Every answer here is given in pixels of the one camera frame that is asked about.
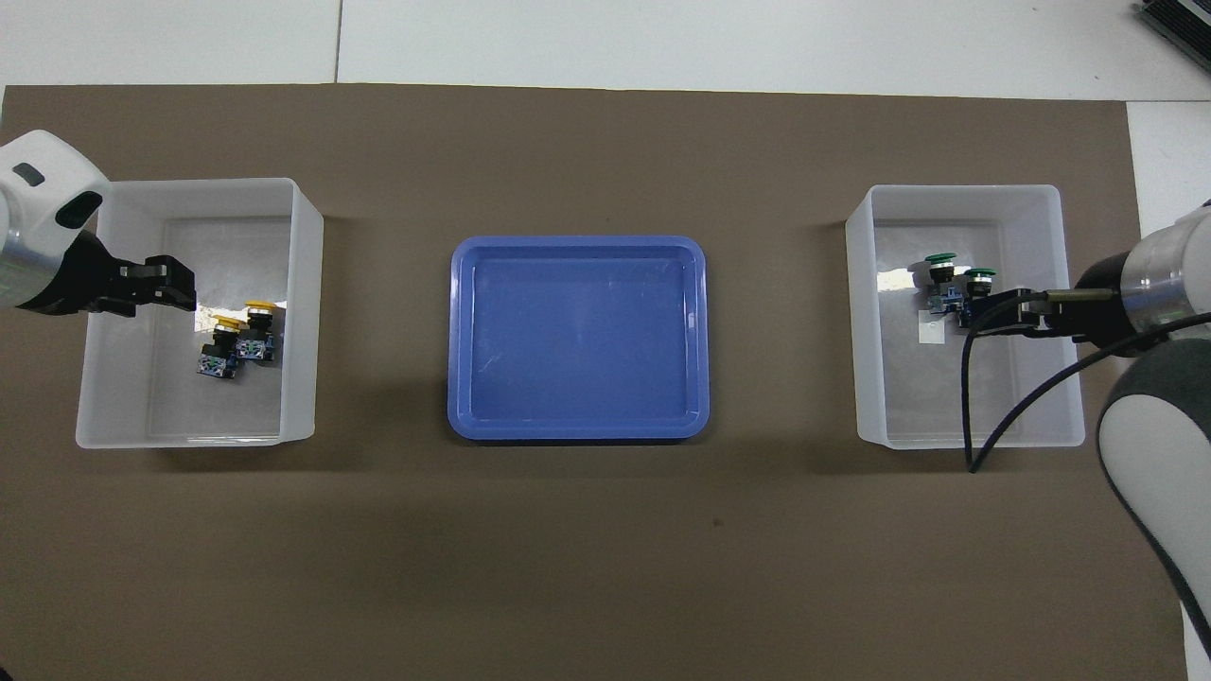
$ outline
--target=black vent grille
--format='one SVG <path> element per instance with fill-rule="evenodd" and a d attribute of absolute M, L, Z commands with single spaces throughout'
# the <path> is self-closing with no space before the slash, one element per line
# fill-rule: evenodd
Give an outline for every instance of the black vent grille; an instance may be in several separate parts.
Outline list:
<path fill-rule="evenodd" d="M 1192 10 L 1186 2 L 1205 13 Z M 1206 15 L 1211 15 L 1211 0 L 1152 0 L 1140 7 L 1140 18 L 1211 70 L 1211 23 Z"/>

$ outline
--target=brown table surface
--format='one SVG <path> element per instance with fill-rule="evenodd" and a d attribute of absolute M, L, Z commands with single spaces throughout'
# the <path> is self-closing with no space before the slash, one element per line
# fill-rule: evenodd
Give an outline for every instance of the brown table surface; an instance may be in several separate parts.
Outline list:
<path fill-rule="evenodd" d="M 82 451 L 85 316 L 0 310 L 18 681 L 1184 677 L 1177 599 L 1091 442 L 972 476 L 855 431 L 842 224 L 867 188 L 1054 184 L 1075 275 L 1137 240 L 1121 103 L 10 87 L 0 142 L 35 127 L 115 181 L 292 177 L 326 235 L 302 442 Z M 477 234 L 695 239 L 706 430 L 455 436 L 449 256 Z M 1086 372 L 1090 428 L 1120 370 Z"/>

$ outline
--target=yellow cap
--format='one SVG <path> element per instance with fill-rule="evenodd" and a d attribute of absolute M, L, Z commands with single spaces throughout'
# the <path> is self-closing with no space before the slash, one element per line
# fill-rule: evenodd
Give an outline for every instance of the yellow cap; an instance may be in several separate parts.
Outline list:
<path fill-rule="evenodd" d="M 243 327 L 243 321 L 242 320 L 233 319 L 233 317 L 223 316 L 223 315 L 211 315 L 211 316 L 214 317 L 214 321 L 218 322 L 218 326 L 225 326 L 225 327 L 235 330 L 235 331 L 240 331 L 240 328 Z"/>
<path fill-rule="evenodd" d="M 270 313 L 277 309 L 277 305 L 270 303 L 269 301 L 247 301 L 245 305 L 254 310 L 265 310 Z"/>

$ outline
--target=white plastic bin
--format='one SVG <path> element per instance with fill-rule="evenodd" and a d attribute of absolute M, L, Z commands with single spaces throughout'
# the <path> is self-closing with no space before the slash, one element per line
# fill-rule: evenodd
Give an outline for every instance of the white plastic bin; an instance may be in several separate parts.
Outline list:
<path fill-rule="evenodd" d="M 197 311 L 142 305 L 88 316 L 76 442 L 87 448 L 274 445 L 315 430 L 323 218 L 291 179 L 116 182 L 97 234 L 119 258 L 174 256 Z M 201 376 L 211 314 L 285 308 L 275 362 Z"/>
<path fill-rule="evenodd" d="M 945 343 L 923 343 L 925 256 L 993 268 L 993 292 L 1067 288 L 1060 193 L 1050 185 L 877 185 L 845 223 L 857 433 L 894 450 L 963 446 L 959 360 L 964 336 L 948 315 Z M 1077 360 L 1067 338 L 987 337 L 971 353 L 977 443 L 1043 380 Z M 1069 447 L 1085 439 L 1073 377 L 1001 437 L 1006 447 Z"/>

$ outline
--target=white label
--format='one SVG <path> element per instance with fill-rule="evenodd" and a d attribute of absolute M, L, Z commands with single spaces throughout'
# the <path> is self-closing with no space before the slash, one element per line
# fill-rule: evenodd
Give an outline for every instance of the white label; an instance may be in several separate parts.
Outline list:
<path fill-rule="evenodd" d="M 929 310 L 917 310 L 917 342 L 925 345 L 946 344 L 946 317 Z"/>

